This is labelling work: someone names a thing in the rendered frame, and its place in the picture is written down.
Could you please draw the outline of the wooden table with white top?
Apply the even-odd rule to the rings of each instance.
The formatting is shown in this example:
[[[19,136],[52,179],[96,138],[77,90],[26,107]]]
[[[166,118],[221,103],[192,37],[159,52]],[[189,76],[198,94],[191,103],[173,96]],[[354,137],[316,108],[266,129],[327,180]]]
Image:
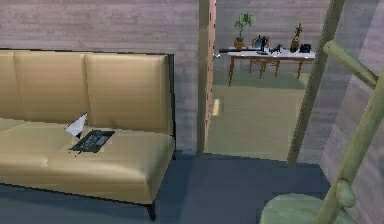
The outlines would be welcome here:
[[[300,53],[294,52],[291,53],[289,50],[284,50],[282,53],[272,53],[267,52],[252,52],[252,51],[242,51],[242,52],[229,52],[230,56],[230,66],[229,66],[229,82],[228,86],[231,86],[233,74],[234,74],[234,65],[236,59],[248,59],[251,58],[263,58],[263,59],[272,59],[281,61],[294,61],[298,63],[297,79],[300,78],[302,64],[306,61],[312,62],[315,59],[316,54],[312,51],[309,53]]]

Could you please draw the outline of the wooden room door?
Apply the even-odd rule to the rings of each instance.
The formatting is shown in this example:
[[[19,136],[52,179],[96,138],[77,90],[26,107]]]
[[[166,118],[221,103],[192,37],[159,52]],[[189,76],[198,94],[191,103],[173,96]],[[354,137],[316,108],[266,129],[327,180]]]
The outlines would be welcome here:
[[[199,0],[197,155],[207,148],[212,109],[216,0]]]

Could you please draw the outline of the tan leather sofa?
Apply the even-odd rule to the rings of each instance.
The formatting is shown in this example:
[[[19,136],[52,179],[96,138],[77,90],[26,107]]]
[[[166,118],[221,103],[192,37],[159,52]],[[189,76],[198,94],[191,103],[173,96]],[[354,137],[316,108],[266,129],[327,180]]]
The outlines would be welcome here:
[[[167,54],[0,50],[0,184],[142,205],[175,157],[174,58]],[[87,114],[114,131],[97,153],[65,128]]]

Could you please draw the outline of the wooden chair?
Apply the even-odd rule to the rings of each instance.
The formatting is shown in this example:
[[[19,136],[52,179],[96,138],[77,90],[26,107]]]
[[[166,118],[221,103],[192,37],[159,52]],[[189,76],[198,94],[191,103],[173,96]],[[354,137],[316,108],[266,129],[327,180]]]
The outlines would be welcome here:
[[[269,36],[255,36],[252,38],[251,47],[258,48],[260,47],[262,50],[269,47],[270,37]],[[251,58],[249,60],[249,71],[252,71],[252,66],[254,64],[258,64],[260,68],[259,78],[262,78],[263,73],[266,71],[266,66],[274,66],[275,67],[275,75],[278,75],[280,61],[272,60],[272,59],[263,59],[263,58]]]

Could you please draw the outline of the green plant in orange pot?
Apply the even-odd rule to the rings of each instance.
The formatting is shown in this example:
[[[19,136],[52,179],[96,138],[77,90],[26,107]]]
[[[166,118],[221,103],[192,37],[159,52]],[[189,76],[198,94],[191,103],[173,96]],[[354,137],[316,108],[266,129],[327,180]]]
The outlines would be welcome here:
[[[246,26],[251,27],[255,18],[251,13],[241,13],[235,22],[234,27],[238,29],[239,34],[234,41],[234,47],[241,49],[244,46],[243,30]]]

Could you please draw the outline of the black laptop with white lid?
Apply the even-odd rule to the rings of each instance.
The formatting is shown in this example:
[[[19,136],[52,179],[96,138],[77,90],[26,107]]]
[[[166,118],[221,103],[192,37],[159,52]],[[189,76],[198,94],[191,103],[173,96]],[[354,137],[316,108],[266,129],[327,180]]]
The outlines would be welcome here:
[[[71,147],[71,150],[77,151],[78,153],[97,153],[114,135],[114,131],[91,130],[82,137],[86,119],[87,114],[84,113],[65,128],[66,132],[79,139],[79,141]]]

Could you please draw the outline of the brown statuette on table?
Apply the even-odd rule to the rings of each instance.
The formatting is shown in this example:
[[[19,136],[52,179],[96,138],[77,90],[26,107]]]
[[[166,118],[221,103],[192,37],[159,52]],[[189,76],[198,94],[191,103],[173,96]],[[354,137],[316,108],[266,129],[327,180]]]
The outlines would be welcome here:
[[[292,39],[291,41],[291,46],[290,46],[290,52],[291,53],[294,53],[298,50],[299,48],[299,42],[300,42],[300,34],[302,32],[302,25],[299,24],[297,27],[296,27],[296,31],[295,31],[295,36],[294,38]]]

